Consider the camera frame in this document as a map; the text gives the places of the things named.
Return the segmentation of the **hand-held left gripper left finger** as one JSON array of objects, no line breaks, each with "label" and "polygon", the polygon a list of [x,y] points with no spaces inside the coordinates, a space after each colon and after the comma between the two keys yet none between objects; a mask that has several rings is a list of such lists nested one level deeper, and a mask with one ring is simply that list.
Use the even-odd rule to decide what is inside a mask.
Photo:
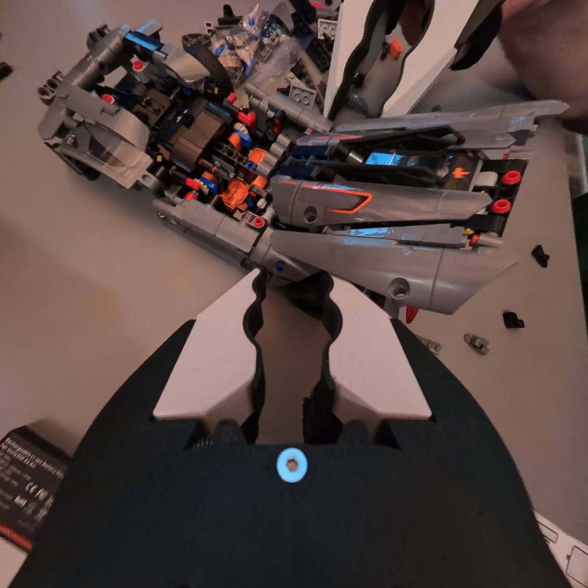
[{"label": "hand-held left gripper left finger", "polygon": [[254,269],[197,315],[154,407],[157,421],[196,420],[213,433],[231,420],[257,441],[266,382],[256,336],[266,290],[267,273]]}]

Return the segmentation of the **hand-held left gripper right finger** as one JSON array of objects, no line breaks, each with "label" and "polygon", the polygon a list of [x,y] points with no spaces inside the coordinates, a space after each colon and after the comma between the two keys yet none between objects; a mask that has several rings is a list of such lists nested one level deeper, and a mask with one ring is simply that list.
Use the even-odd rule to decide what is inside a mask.
[{"label": "hand-held left gripper right finger", "polygon": [[329,340],[320,377],[303,402],[305,443],[336,443],[347,426],[385,442],[390,420],[428,420],[432,411],[392,319],[343,279],[321,272],[311,301]]}]

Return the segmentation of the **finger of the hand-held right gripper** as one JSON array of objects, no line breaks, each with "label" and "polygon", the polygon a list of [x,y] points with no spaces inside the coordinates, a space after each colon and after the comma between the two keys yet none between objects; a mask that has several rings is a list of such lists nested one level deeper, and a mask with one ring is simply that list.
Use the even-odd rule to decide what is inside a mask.
[{"label": "finger of the hand-held right gripper", "polygon": [[456,43],[477,1],[406,1],[399,23],[412,45],[401,63],[398,83],[382,117],[408,114],[441,71],[452,62]]},{"label": "finger of the hand-held right gripper", "polygon": [[388,34],[390,1],[342,1],[327,80],[323,114],[334,119],[344,106],[356,75],[365,77]]}]

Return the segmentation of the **grey Lego Technic car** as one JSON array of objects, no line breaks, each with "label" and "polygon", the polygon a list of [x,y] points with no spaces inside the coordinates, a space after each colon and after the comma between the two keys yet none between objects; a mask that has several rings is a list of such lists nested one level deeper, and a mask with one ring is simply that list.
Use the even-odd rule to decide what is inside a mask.
[{"label": "grey Lego Technic car", "polygon": [[503,233],[521,156],[559,100],[425,112],[302,136],[270,180],[277,254],[451,315],[518,262]]}]

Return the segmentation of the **grey lego car chassis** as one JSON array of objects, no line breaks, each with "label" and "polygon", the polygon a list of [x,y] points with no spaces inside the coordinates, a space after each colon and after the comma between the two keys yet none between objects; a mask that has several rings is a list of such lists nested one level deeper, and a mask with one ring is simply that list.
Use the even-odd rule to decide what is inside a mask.
[{"label": "grey lego car chassis", "polygon": [[248,107],[238,99],[229,71],[202,35],[182,38],[183,48],[162,43],[160,23],[133,30],[103,25],[88,35],[86,55],[66,74],[57,71],[38,89],[47,105],[38,132],[45,145],[78,174],[105,175],[121,187],[147,187],[158,215],[190,238],[226,254],[247,273],[278,286],[307,279],[327,266],[308,264],[275,250],[278,231],[315,230],[281,217],[270,181],[285,189],[303,183],[341,195],[375,188],[437,187],[432,169],[412,166],[385,152],[373,171],[352,146],[302,144],[302,138],[329,136],[333,121],[310,105],[277,92],[246,86]]}]

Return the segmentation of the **small bag of lego pieces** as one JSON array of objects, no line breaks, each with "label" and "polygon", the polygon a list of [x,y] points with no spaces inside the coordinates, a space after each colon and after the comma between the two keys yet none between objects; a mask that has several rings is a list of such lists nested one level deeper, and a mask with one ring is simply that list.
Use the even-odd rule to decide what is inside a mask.
[{"label": "small bag of lego pieces", "polygon": [[249,79],[263,88],[285,77],[312,40],[295,32],[288,1],[255,1],[244,12],[224,4],[222,10],[206,23],[208,46],[235,88]]}]

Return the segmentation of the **lego sticker sheet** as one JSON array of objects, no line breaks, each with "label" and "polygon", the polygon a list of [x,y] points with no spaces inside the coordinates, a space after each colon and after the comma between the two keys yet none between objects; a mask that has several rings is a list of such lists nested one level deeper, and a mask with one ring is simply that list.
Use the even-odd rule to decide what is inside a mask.
[{"label": "lego sticker sheet", "polygon": [[534,513],[548,547],[572,587],[587,587],[587,545]]}]

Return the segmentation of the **person's right hand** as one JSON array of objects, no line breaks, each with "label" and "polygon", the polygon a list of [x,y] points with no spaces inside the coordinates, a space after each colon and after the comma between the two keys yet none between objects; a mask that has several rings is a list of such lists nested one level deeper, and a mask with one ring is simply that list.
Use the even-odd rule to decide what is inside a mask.
[{"label": "person's right hand", "polygon": [[555,99],[570,131],[587,135],[587,1],[505,1],[504,53],[536,99]]}]

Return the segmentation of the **black battery pack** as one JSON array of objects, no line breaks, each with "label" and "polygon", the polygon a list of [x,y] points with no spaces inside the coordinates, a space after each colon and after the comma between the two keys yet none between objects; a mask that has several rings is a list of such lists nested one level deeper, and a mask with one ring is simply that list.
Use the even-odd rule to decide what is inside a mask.
[{"label": "black battery pack", "polygon": [[71,458],[22,426],[1,439],[1,537],[29,552]]}]

